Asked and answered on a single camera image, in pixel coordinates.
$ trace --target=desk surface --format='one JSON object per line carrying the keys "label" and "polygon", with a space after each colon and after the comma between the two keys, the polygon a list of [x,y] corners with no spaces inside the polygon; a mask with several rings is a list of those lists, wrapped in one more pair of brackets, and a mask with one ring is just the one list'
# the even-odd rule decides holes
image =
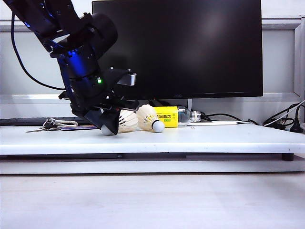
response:
{"label": "desk surface", "polygon": [[0,177],[1,229],[303,229],[305,174]]}
{"label": "desk surface", "polygon": [[304,153],[305,135],[250,124],[166,128],[104,136],[100,130],[44,131],[1,127],[1,155],[71,153]]}

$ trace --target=robotic arm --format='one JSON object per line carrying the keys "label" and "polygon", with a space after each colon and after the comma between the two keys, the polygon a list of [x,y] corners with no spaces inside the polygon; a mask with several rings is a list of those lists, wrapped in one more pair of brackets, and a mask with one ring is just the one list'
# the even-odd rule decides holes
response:
{"label": "robotic arm", "polygon": [[[56,58],[72,113],[101,129],[118,133],[120,110],[134,110],[138,102],[119,98],[116,83],[132,86],[130,69],[102,71],[98,59],[116,42],[113,22],[103,14],[84,13],[79,18],[70,0],[4,0],[12,12],[35,33],[43,47]],[[66,36],[60,42],[56,38]]]}

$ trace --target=computer monitor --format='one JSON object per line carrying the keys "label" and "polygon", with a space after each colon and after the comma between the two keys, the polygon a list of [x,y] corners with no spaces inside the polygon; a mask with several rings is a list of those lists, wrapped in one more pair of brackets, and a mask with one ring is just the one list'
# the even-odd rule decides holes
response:
{"label": "computer monitor", "polygon": [[102,0],[116,25],[101,68],[132,69],[127,99],[263,95],[261,0]]}

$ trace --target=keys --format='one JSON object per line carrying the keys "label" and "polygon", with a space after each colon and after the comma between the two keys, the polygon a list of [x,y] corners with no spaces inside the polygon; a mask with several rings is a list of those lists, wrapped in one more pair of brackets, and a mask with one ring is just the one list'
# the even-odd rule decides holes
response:
{"label": "keys", "polygon": [[44,128],[44,127],[40,127],[38,130],[30,130],[27,131],[26,133],[33,133],[33,132],[40,132],[40,131],[49,131],[49,130],[59,130],[59,128],[56,127],[50,127],[50,128]]}

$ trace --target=white shuttlecock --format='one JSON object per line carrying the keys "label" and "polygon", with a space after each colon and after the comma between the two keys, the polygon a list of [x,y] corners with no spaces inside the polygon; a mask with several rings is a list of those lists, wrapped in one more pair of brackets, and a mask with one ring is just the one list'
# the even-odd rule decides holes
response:
{"label": "white shuttlecock", "polygon": [[158,119],[155,109],[146,104],[136,112],[138,117],[138,126],[143,130],[154,130],[157,133],[163,132],[164,123]]}
{"label": "white shuttlecock", "polygon": [[121,110],[119,117],[119,133],[131,132],[137,128],[138,118],[135,112]]}

